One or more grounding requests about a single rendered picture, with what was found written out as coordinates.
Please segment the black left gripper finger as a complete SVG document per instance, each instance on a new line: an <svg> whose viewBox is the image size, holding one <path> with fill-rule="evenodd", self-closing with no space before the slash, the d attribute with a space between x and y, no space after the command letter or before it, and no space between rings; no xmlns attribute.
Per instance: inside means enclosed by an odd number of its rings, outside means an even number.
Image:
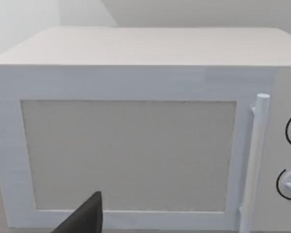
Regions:
<svg viewBox="0 0 291 233"><path fill-rule="evenodd" d="M102 193L95 192L50 233L102 233Z"/></svg>

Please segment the pale microwave door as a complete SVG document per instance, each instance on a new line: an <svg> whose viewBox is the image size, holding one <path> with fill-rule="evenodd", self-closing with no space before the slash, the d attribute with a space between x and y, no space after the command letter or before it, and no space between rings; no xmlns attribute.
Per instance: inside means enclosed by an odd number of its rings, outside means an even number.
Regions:
<svg viewBox="0 0 291 233"><path fill-rule="evenodd" d="M0 65L11 228L53 228L93 191L112 230L236 230L249 106L275 68Z"/></svg>

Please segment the pale microwave oven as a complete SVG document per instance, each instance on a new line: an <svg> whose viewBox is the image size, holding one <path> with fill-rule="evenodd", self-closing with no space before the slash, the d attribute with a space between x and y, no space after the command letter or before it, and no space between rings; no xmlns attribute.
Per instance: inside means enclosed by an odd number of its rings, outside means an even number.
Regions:
<svg viewBox="0 0 291 233"><path fill-rule="evenodd" d="M280 197L275 187L280 172L291 170L291 145L285 138L291 117L291 35L287 32L272 28L58 27L2 53L0 65L275 68L251 232L291 232L291 201ZM242 165L239 208L250 142ZM239 232L239 208L238 228L228 231Z"/></svg>

